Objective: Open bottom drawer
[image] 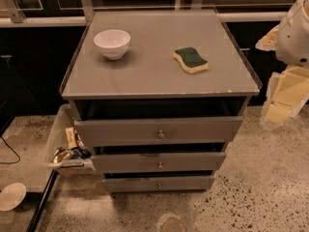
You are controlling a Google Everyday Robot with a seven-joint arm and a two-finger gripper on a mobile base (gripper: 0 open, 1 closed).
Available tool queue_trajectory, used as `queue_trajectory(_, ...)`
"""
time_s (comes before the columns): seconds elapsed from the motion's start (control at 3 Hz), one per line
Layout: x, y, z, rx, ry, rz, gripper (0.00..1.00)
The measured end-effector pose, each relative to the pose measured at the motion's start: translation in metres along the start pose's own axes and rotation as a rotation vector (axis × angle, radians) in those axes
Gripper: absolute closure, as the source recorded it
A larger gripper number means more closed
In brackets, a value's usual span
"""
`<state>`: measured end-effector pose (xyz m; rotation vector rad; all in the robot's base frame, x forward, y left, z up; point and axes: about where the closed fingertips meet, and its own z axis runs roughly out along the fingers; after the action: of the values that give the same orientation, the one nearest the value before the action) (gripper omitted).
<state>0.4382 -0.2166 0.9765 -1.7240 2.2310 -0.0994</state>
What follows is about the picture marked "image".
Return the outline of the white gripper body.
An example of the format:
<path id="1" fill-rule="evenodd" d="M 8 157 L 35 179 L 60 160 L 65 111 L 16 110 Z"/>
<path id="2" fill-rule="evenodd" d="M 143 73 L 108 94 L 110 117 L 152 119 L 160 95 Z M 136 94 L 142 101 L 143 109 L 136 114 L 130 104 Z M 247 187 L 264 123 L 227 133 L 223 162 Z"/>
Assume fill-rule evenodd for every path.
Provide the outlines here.
<path id="1" fill-rule="evenodd" d="M 293 119 L 309 100 L 309 68 L 291 66 L 274 72 L 267 85 L 260 123 L 272 131 Z"/>

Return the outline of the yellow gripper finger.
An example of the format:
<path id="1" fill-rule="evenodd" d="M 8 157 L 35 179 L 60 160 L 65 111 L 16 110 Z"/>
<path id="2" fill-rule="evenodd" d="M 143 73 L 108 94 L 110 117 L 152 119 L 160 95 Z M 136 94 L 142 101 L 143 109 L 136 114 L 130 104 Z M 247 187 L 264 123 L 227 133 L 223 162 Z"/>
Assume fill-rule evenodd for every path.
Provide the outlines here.
<path id="1" fill-rule="evenodd" d="M 262 51 L 275 51 L 277 32 L 278 32 L 278 25 L 273 27 L 261 39 L 259 39 L 255 47 Z"/>

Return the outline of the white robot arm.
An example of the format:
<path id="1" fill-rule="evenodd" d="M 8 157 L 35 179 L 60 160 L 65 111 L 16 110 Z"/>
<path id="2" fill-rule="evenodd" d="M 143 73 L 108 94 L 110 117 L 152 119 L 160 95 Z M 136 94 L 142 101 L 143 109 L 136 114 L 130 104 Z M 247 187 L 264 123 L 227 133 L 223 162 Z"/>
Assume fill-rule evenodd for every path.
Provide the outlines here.
<path id="1" fill-rule="evenodd" d="M 261 125 L 275 130 L 309 100 L 309 0 L 297 0 L 281 22 L 258 40 L 256 48 L 274 51 L 287 65 L 271 75 L 262 109 Z"/>

